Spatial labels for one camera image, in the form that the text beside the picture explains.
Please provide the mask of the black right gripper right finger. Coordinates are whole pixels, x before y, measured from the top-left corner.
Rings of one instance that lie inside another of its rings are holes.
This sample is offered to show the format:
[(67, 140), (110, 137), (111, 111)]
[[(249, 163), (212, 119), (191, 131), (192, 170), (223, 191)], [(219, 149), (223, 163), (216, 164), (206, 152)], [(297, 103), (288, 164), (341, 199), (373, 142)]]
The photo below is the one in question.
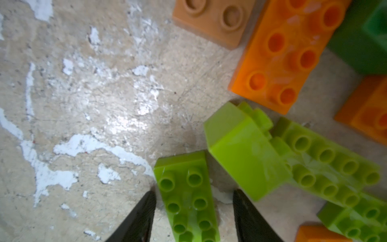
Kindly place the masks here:
[(233, 192), (233, 209), (239, 242), (283, 242), (240, 189)]

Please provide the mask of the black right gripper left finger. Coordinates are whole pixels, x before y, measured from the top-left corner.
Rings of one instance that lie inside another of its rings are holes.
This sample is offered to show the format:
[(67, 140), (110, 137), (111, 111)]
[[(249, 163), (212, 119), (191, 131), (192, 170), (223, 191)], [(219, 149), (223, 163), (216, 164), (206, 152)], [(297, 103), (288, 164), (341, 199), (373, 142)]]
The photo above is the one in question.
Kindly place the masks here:
[(106, 242), (149, 242), (156, 202), (155, 192), (148, 191)]

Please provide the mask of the orange brick front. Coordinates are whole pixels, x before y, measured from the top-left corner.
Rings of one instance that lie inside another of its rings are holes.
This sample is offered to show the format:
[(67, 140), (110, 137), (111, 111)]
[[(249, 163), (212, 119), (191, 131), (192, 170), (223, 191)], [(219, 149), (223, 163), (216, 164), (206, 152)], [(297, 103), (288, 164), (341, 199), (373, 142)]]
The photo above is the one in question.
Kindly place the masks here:
[(302, 225), (299, 227), (295, 242), (353, 242), (353, 240), (322, 225)]

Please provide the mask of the lime brick front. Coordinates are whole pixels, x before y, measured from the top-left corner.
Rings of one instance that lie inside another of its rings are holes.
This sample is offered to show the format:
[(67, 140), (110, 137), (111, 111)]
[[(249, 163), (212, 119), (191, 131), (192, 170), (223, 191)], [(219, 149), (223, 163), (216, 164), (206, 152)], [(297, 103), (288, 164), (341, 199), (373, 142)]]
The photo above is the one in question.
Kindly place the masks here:
[(159, 158), (154, 174), (175, 240), (220, 241), (206, 152)]

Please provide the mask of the tan brick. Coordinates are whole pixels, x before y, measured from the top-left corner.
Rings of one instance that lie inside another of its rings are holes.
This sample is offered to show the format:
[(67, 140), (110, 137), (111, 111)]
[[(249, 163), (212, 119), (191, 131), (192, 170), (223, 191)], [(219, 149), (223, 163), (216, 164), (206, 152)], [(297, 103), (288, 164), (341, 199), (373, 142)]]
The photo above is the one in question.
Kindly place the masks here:
[(176, 0), (172, 19), (177, 26), (233, 50), (255, 4), (254, 0)]

